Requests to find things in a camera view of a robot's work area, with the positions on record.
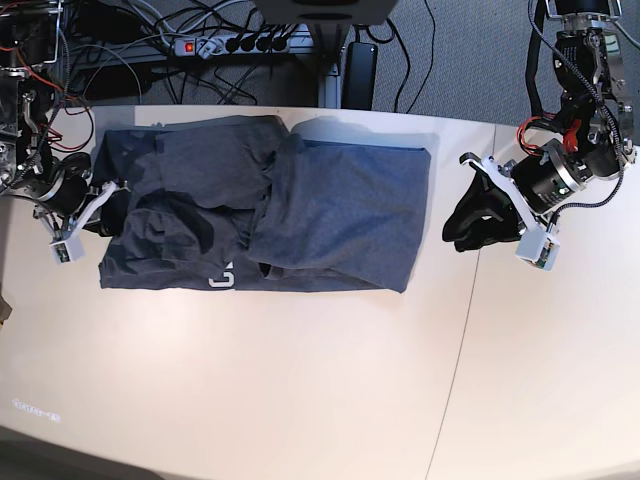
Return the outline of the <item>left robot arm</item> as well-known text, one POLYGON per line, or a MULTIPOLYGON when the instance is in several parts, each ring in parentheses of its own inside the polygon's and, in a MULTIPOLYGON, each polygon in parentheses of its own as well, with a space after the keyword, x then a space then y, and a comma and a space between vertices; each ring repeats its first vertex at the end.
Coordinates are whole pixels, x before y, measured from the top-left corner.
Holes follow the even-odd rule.
POLYGON ((525 156, 499 164, 463 154, 475 175, 442 238, 459 252, 516 242, 522 260, 543 268, 559 248, 560 215, 611 202, 638 148, 617 38, 620 3, 531 1, 527 13, 531 114, 516 132, 525 156), (595 179, 614 181, 613 191, 598 202, 572 200, 595 179))

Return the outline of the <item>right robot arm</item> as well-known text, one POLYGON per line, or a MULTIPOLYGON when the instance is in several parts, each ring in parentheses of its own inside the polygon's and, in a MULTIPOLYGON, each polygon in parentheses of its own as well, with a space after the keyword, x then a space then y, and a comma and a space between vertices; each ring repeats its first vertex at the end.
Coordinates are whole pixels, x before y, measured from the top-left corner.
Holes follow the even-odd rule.
POLYGON ((1 4, 1 194, 29 201, 56 240, 79 230, 116 233, 116 217, 98 198, 106 184, 94 180, 84 147, 61 145, 53 128, 72 95, 70 48, 62 1, 1 4))

